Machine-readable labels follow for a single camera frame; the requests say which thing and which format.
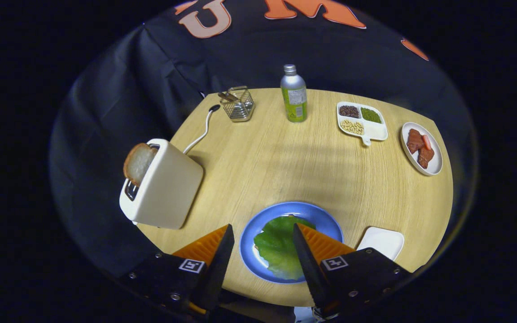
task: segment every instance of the toaster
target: toaster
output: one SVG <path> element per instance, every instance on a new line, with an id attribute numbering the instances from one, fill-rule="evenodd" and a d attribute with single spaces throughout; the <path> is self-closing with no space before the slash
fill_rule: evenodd
<path id="1" fill-rule="evenodd" d="M 179 229 L 201 185 L 203 167 L 165 139 L 147 145 L 158 151 L 140 186 L 125 179 L 119 206 L 135 224 Z"/>

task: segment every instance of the white sectioned plate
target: white sectioned plate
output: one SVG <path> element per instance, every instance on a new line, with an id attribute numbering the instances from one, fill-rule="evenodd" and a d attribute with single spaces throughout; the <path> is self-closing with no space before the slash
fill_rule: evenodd
<path id="1" fill-rule="evenodd" d="M 428 168 L 426 169 L 422 168 L 422 166 L 418 164 L 418 151 L 410 154 L 410 149 L 408 149 L 408 146 L 406 145 L 406 142 L 408 141 L 408 132 L 410 129 L 416 129 L 420 135 L 427 135 L 428 139 L 430 139 L 430 144 L 434 150 L 434 157 L 429 161 Z M 406 156 L 408 156 L 408 159 L 410 159 L 412 165 L 414 165 L 414 167 L 416 167 L 419 172 L 427 176 L 432 176 L 436 175 L 442 170 L 442 154 L 440 153 L 440 147 L 436 142 L 436 139 L 434 139 L 434 137 L 423 126 L 414 122 L 405 123 L 402 126 L 402 130 L 400 132 L 400 140 L 402 141 L 402 149 L 406 153 Z"/>
<path id="2" fill-rule="evenodd" d="M 345 106 L 345 105 L 356 107 L 359 111 L 360 118 L 341 116 L 340 107 Z M 370 110 L 376 112 L 378 114 L 378 116 L 380 117 L 380 121 L 382 121 L 382 123 L 365 120 L 363 118 L 362 111 L 360 110 L 361 108 L 367 108 L 367 109 L 370 109 Z M 386 129 L 386 122 L 384 121 L 384 117 L 382 116 L 382 113 L 380 113 L 380 111 L 377 110 L 376 108 L 372 108 L 371 106 L 368 106 L 368 105 L 355 104 L 354 102 L 341 101 L 338 104 L 336 104 L 336 117 L 338 120 L 338 127 L 340 128 L 340 130 L 342 130 L 343 132 L 345 132 L 349 135 L 355 135 L 357 137 L 361 137 L 363 139 L 363 143 L 367 146 L 371 145 L 370 139 L 386 140 L 386 138 L 388 138 L 388 129 Z M 343 127 L 340 125 L 340 123 L 343 120 L 348 120 L 352 123 L 355 123 L 355 122 L 361 123 L 364 127 L 363 134 L 359 135 L 357 133 L 353 133 L 353 132 L 346 131 L 345 129 L 343 129 Z"/>
<path id="3" fill-rule="evenodd" d="M 404 246 L 404 236 L 398 231 L 369 227 L 356 250 L 375 248 L 376 251 L 394 261 Z"/>

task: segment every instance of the toast slice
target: toast slice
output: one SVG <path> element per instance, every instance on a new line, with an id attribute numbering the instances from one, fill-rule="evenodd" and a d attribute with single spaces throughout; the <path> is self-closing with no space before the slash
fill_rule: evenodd
<path id="1" fill-rule="evenodd" d="M 146 143 L 140 143 L 133 147 L 123 165 L 125 177 L 139 187 L 156 153 L 157 149 L 151 148 Z"/>

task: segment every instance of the wire basket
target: wire basket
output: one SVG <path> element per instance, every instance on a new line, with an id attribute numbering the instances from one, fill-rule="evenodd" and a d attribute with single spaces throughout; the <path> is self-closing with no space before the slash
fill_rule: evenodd
<path id="1" fill-rule="evenodd" d="M 253 115 L 254 101 L 247 86 L 232 87 L 228 89 L 227 93 L 237 98 L 235 101 L 221 99 L 221 105 L 230 121 L 248 121 Z"/>

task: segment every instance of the orange letter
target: orange letter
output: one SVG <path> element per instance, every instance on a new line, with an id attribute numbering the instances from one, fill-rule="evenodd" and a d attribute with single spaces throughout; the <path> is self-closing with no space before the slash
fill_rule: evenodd
<path id="1" fill-rule="evenodd" d="M 296 17 L 296 12 L 289 10 L 285 2 L 297 8 L 308 18 L 316 17 L 318 10 L 324 6 L 326 13 L 322 16 L 326 20 L 338 22 L 339 24 L 349 25 L 365 29 L 366 25 L 361 23 L 350 8 L 331 0 L 265 0 L 268 12 L 264 14 L 268 19 L 287 19 Z"/>
<path id="2" fill-rule="evenodd" d="M 215 15 L 217 24 L 214 26 L 203 26 L 199 18 L 197 18 L 197 13 L 199 12 L 192 12 L 187 14 L 185 17 L 179 20 L 179 24 L 187 27 L 189 33 L 198 38 L 209 38 L 213 37 L 214 35 L 219 35 L 225 31 L 228 26 L 230 26 L 230 14 L 222 4 L 223 1 L 224 0 L 214 0 L 203 6 L 203 9 L 209 9 L 213 15 Z"/>
<path id="3" fill-rule="evenodd" d="M 423 59 L 429 61 L 427 55 L 424 54 L 420 49 L 418 49 L 418 47 L 414 46 L 413 43 L 410 43 L 410 41 L 407 41 L 405 38 L 402 38 L 402 40 L 400 42 L 402 43 L 402 45 L 404 45 L 404 47 L 410 49 L 410 51 L 412 51 L 419 57 L 422 57 Z"/>

